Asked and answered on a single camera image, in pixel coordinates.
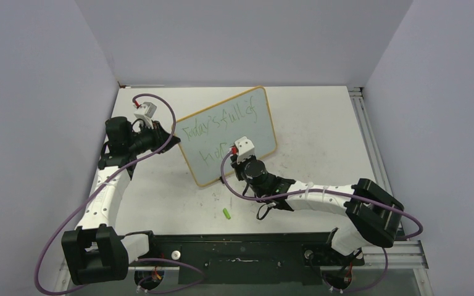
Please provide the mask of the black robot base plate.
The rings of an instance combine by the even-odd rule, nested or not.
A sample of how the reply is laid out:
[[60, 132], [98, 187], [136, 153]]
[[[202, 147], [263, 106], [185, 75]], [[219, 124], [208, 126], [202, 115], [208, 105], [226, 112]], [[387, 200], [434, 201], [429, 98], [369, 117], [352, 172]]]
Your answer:
[[318, 285], [317, 272], [336, 276], [347, 267], [367, 266], [377, 250], [369, 245], [341, 255], [331, 248], [327, 232], [280, 234], [151, 234], [149, 251], [131, 264], [159, 272], [178, 268], [178, 282], [204, 274], [204, 284]]

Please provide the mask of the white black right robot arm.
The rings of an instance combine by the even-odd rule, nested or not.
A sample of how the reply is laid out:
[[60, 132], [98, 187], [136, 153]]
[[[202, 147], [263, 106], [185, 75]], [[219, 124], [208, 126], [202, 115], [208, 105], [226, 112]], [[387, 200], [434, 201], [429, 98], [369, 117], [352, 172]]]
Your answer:
[[312, 210], [348, 218], [330, 232], [324, 248], [325, 258], [340, 264], [352, 252], [366, 245], [391, 248], [397, 240], [404, 206], [370, 179], [360, 178], [346, 186], [319, 186], [269, 173], [263, 161], [251, 156], [239, 162], [228, 153], [232, 169], [253, 195], [238, 197], [265, 204], [268, 210]]

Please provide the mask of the green marker cap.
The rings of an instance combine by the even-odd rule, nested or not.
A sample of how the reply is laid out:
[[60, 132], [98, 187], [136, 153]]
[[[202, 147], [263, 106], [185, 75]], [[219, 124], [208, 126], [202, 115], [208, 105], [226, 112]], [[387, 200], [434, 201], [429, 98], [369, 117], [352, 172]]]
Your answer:
[[231, 219], [231, 215], [230, 215], [229, 211], [226, 208], [223, 208], [222, 212], [223, 212], [226, 219], [228, 219], [228, 220]]

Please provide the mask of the aluminium frame rail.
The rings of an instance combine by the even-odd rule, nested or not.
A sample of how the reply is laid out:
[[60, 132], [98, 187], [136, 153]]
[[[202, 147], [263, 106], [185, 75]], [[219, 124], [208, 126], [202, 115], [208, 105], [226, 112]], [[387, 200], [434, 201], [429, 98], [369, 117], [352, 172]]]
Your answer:
[[381, 186], [388, 193], [393, 195], [391, 185], [388, 179], [388, 175], [383, 163], [382, 156], [378, 144], [376, 142], [375, 134], [370, 123], [367, 108], [365, 106], [364, 97], [362, 94], [362, 88], [353, 87], [348, 88], [348, 93], [352, 106], [354, 109], [355, 116], [357, 118], [360, 132], [363, 137], [365, 147], [368, 152], [368, 157], [372, 167], [372, 171], [375, 175], [376, 183]]

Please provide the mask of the yellow framed whiteboard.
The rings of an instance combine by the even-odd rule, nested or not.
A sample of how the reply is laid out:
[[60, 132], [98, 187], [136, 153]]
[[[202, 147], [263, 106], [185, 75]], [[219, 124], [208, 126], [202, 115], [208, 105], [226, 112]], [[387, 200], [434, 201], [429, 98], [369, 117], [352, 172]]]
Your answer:
[[177, 120], [175, 136], [199, 187], [219, 180], [220, 164], [235, 141], [247, 137], [258, 158], [277, 149], [266, 89], [258, 86]]

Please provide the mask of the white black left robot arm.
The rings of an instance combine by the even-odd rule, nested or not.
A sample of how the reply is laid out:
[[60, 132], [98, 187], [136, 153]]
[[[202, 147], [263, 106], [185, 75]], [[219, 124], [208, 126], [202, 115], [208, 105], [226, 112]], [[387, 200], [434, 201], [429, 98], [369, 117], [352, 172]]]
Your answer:
[[139, 119], [139, 131], [126, 117], [105, 122], [107, 141], [98, 161], [98, 183], [93, 199], [72, 231], [62, 235], [62, 248], [75, 285], [125, 279], [130, 263], [153, 265], [158, 246], [149, 242], [149, 231], [120, 235], [115, 222], [123, 194], [133, 179], [137, 157], [147, 151], [162, 154], [180, 143], [157, 120]]

